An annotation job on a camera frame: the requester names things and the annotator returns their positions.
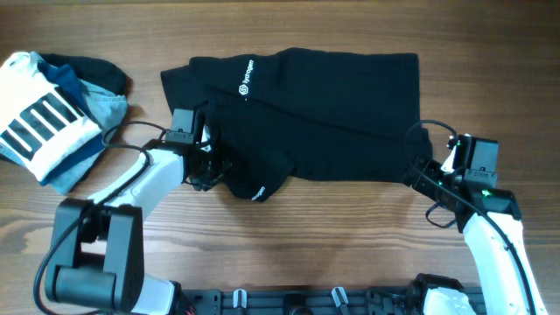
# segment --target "black cloth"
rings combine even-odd
[[[211,138],[234,165],[224,181],[237,197],[264,201],[289,175],[402,182],[404,133],[420,116],[415,54],[291,48],[197,57],[161,79],[171,112],[206,113]],[[409,149],[431,157],[425,129],[413,133]]]
[[[40,53],[50,65],[62,67],[69,65],[76,76],[98,87],[124,95],[126,90],[126,74],[118,66],[103,60],[82,56],[64,56],[56,53]]]

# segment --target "wooden table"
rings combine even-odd
[[[6,6],[0,57],[26,50],[110,60],[134,80],[128,119],[166,126],[171,114],[159,73],[194,56],[292,46],[417,53],[422,118],[500,141],[500,187],[519,200],[528,256],[554,314],[560,313],[559,13],[558,4],[533,2]],[[447,135],[430,132],[441,160]],[[130,127],[123,141],[143,144],[156,134]],[[109,152],[72,196],[102,189],[136,158]],[[35,313],[32,279],[64,197],[6,163],[0,196],[0,313]],[[236,199],[224,185],[206,193],[184,185],[144,223],[146,271],[186,288],[223,290],[406,284],[419,272],[477,284],[463,236],[428,224],[429,206],[398,184],[292,178],[263,204]]]

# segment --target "wooden floor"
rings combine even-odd
[[[422,118],[500,141],[500,187],[519,200],[529,260],[549,313],[558,314],[559,17],[558,4],[529,1],[7,6],[0,58],[26,50],[110,60],[134,80],[129,119],[169,125],[159,73],[194,56],[292,46],[417,53]],[[442,159],[446,135],[430,131]],[[123,140],[143,144],[156,134],[134,127]],[[102,189],[136,158],[110,152],[73,196]],[[0,163],[1,314],[37,312],[32,279],[63,199]],[[393,285],[419,272],[477,284],[462,235],[426,222],[429,206],[397,184],[292,178],[263,204],[236,199],[223,185],[206,193],[185,185],[144,223],[146,271],[192,289]]]

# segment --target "dark blue cloth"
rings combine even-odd
[[[44,61],[37,64],[37,69],[46,77],[46,79],[54,84],[58,84],[64,92],[64,96],[73,104],[78,106],[84,114],[95,121],[93,115],[89,111],[83,96],[81,95],[81,82],[76,73],[69,65],[61,67],[51,66]],[[58,164],[46,177],[39,183],[42,186],[48,185],[51,180],[56,179],[60,174],[68,171],[79,162],[93,156],[95,153],[103,150],[102,135],[98,135],[90,139],[78,150],[67,156],[60,164]]]

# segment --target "cable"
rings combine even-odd
[[[410,128],[406,131],[406,133],[404,134],[404,140],[403,140],[403,145],[404,145],[404,154],[407,158],[407,161],[409,163],[409,167],[414,170],[415,172],[417,172],[418,174],[420,174],[420,176],[422,176],[424,179],[426,179],[428,182],[430,182],[432,185],[434,185],[435,187],[441,189],[442,191],[444,191],[445,193],[449,194],[450,196],[452,196],[453,198],[455,198],[456,200],[460,201],[461,203],[463,203],[465,206],[471,208],[476,214],[478,214],[479,216],[483,217],[491,226],[492,228],[494,228],[496,230],[496,232],[498,233],[498,235],[500,235],[501,239],[504,241],[504,243],[506,243],[506,247],[507,249],[510,251],[511,256],[514,258],[515,261],[515,265],[517,266],[517,269],[519,271],[519,275],[521,277],[521,281],[523,282],[523,287],[525,289],[525,295],[527,297],[527,303],[528,303],[528,307],[529,307],[529,313],[531,315],[536,315],[536,308],[535,308],[535,301],[533,300],[533,295],[531,294],[531,288],[529,286],[529,280],[527,279],[527,274],[525,273],[525,269],[523,268],[522,265],[522,261],[521,259],[519,259],[519,256],[517,255],[517,250],[515,249],[514,244],[511,243],[511,241],[508,239],[508,236],[501,230],[500,226],[498,226],[498,224],[496,224],[496,222],[494,220],[492,220],[492,218],[490,218],[486,213],[482,212],[481,210],[479,210],[475,205],[473,205],[472,203],[468,202],[467,200],[461,198],[460,196],[458,196],[457,194],[455,194],[454,192],[452,192],[451,190],[439,185],[438,183],[436,183],[433,179],[429,178],[428,176],[426,176],[424,173],[422,173],[422,171],[420,169],[418,169],[413,163],[412,163],[412,159],[409,156],[409,152],[407,150],[407,139],[409,138],[409,134],[410,132],[418,127],[421,126],[423,123],[431,123],[431,124],[436,124],[438,126],[444,127],[447,130],[449,130],[452,134],[453,134],[453,139],[455,141],[458,140],[458,135],[457,135],[457,131],[455,131],[455,129],[453,129],[452,127],[450,127],[449,125],[443,123],[443,122],[439,122],[439,121],[435,121],[435,120],[421,120],[415,124],[413,124],[412,126],[410,126]]]
[[[103,198],[101,201],[99,201],[95,205],[91,206],[90,208],[84,210],[82,212],[82,214],[78,217],[78,219],[76,219],[74,222],[72,222],[72,224],[70,224],[64,230],[64,232],[62,232],[60,237],[53,243],[53,245],[51,246],[49,251],[46,253],[45,257],[43,258],[43,261],[38,266],[37,274],[35,275],[35,281],[33,283],[33,300],[35,301],[35,305],[43,313],[45,313],[47,315],[59,315],[58,313],[56,313],[54,311],[51,311],[48,307],[46,307],[46,305],[41,300],[41,296],[40,296],[41,280],[43,278],[43,274],[45,273],[46,267],[48,266],[48,263],[51,261],[51,259],[54,256],[54,253],[56,253],[56,251],[60,247],[60,245],[62,245],[64,240],[74,231],[75,228],[78,227],[78,225],[80,225],[87,217],[89,217],[91,214],[93,214],[96,210],[99,210],[99,209],[103,208],[104,205],[108,201],[110,201],[114,197],[118,196],[119,193],[121,193],[126,187],[128,187],[135,180],[137,180],[148,169],[148,166],[150,166],[150,155],[148,154],[148,151],[146,151],[145,149],[143,149],[141,147],[138,147],[138,146],[135,146],[135,145],[110,144],[110,143],[107,142],[107,137],[109,136],[109,134],[111,134],[114,131],[119,130],[120,128],[122,128],[124,126],[128,126],[128,125],[131,125],[131,124],[143,124],[143,125],[151,126],[151,127],[154,127],[154,128],[158,128],[158,129],[162,130],[162,133],[166,132],[165,128],[163,128],[161,126],[158,126],[155,123],[132,121],[132,122],[123,122],[123,123],[120,123],[116,126],[113,126],[112,128],[110,128],[109,130],[107,130],[107,132],[105,132],[103,134],[103,137],[102,137],[101,141],[103,142],[103,145],[105,145],[106,148],[110,148],[110,149],[111,148],[120,148],[120,149],[137,150],[137,151],[140,151],[142,154],[144,154],[145,161],[144,161],[142,167],[140,168],[140,170],[138,170],[134,175],[132,175],[132,177],[127,179],[126,182],[124,182],[122,185],[118,186],[107,197]],[[85,312],[85,313],[82,313],[80,315],[95,315],[95,314],[100,314],[102,312],[103,312],[102,310],[96,310],[96,311]]]

